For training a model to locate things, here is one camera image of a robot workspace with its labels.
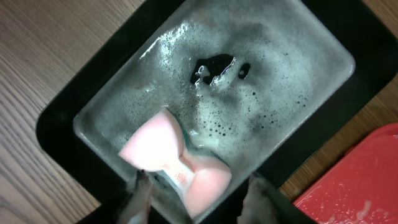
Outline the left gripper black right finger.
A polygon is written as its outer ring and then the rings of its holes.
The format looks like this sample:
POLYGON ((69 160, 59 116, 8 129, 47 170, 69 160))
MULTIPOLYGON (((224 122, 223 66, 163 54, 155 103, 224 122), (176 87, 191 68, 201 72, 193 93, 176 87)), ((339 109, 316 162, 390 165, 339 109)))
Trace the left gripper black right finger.
POLYGON ((248 192, 238 224, 314 223, 259 173, 249 176, 248 192))

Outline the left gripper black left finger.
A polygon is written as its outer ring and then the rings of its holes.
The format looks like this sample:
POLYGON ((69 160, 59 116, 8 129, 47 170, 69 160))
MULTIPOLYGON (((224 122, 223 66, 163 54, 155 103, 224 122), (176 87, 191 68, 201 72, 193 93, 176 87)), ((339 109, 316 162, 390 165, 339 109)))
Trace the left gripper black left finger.
POLYGON ((149 176, 138 170, 128 185, 130 195, 121 207, 117 224, 148 224, 152 186, 149 176))

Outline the pink sponge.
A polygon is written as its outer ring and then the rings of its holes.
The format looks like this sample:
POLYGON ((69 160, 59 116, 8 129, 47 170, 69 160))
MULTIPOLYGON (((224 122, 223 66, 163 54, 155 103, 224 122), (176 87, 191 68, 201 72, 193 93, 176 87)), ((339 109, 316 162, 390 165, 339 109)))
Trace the pink sponge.
POLYGON ((146 121, 119 156, 140 170, 164 171, 176 185, 176 192, 192 218, 210 208, 232 178, 230 168, 221 160, 188 151, 182 129, 167 109, 146 121))

